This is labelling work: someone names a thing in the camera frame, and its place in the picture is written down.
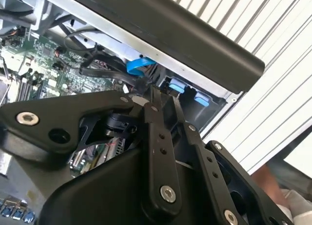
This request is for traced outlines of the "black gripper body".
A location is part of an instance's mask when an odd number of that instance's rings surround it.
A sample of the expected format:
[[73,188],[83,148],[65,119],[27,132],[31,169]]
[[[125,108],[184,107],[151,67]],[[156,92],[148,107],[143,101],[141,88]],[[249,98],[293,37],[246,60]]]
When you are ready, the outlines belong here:
[[128,150],[59,187],[45,202],[39,225],[218,225],[216,205],[194,170],[176,164],[181,199],[175,213],[153,210],[144,151]]

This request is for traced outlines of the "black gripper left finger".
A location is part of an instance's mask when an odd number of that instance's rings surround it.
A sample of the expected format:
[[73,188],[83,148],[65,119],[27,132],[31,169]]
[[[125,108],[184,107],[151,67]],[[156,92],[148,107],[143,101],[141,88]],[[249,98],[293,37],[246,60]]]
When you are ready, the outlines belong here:
[[150,98],[140,105],[121,92],[104,91],[6,104],[0,109],[0,147],[32,166],[48,191],[47,201],[76,178],[69,173],[76,152],[123,138],[125,152],[140,148],[145,153],[152,209],[173,214],[170,204],[181,199],[175,191],[173,135],[165,125],[161,92],[151,88]]

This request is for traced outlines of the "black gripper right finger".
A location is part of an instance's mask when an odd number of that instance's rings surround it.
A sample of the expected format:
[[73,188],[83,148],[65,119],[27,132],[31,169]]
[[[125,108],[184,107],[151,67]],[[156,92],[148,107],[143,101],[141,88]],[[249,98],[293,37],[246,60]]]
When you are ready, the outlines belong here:
[[291,225],[292,221],[217,141],[204,143],[185,121],[177,97],[162,95],[165,125],[173,135],[175,159],[190,166],[180,187],[197,225]]

